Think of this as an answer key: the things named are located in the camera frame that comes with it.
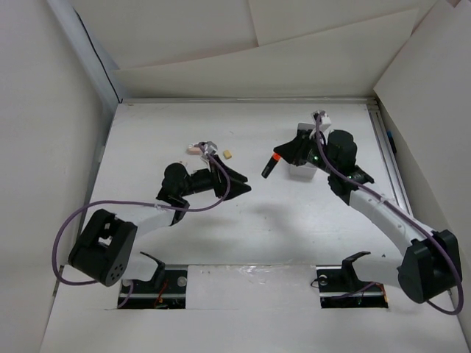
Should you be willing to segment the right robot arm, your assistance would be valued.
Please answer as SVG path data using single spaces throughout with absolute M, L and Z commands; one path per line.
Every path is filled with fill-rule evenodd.
M 451 288 L 464 303 L 461 259 L 456 236 L 418 222 L 389 201 L 375 187 L 374 179 L 356 163 L 358 147 L 344 130 L 323 135 L 304 130 L 273 149 L 272 163 L 307 163 L 327 173 L 333 193 L 346 205 L 367 217 L 396 246 L 403 259 L 397 267 L 396 284 L 413 302 L 429 302 Z

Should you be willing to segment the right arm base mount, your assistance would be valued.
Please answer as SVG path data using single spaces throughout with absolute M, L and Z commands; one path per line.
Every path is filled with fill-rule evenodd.
M 340 265 L 317 265 L 311 287 L 319 291 L 322 309 L 353 309 L 389 307 L 383 284 L 362 281 L 353 264 L 371 252 L 357 252 L 342 260 Z

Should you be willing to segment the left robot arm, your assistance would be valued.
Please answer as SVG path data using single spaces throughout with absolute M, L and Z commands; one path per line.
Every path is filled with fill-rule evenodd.
M 134 205 L 122 214 L 95 211 L 74 244 L 68 264 L 106 287 L 138 281 L 147 291 L 159 290 L 165 264 L 146 252 L 134 252 L 134 242 L 180 222 L 191 211 L 185 197 L 209 190 L 218 200 L 229 201 L 250 192 L 251 187 L 246 176 L 227 167 L 218 156 L 208 168 L 192 174 L 184 165 L 172 163 L 164 171 L 154 204 Z

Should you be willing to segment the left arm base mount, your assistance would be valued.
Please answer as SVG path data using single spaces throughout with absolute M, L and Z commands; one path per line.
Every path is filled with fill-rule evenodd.
M 179 310 L 186 305 L 187 265 L 166 265 L 150 254 L 133 255 L 124 273 L 118 309 Z

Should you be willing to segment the orange highlighter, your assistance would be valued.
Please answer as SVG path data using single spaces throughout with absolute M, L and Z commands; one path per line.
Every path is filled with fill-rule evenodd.
M 273 169 L 275 168 L 275 166 L 278 164 L 279 161 L 280 161 L 280 155 L 276 154 L 276 153 L 273 153 L 272 156 L 269 158 L 269 161 L 267 162 L 267 164 L 263 168 L 263 170 L 261 172 L 261 176 L 264 179 L 267 179 L 269 177 L 270 173 L 273 171 Z

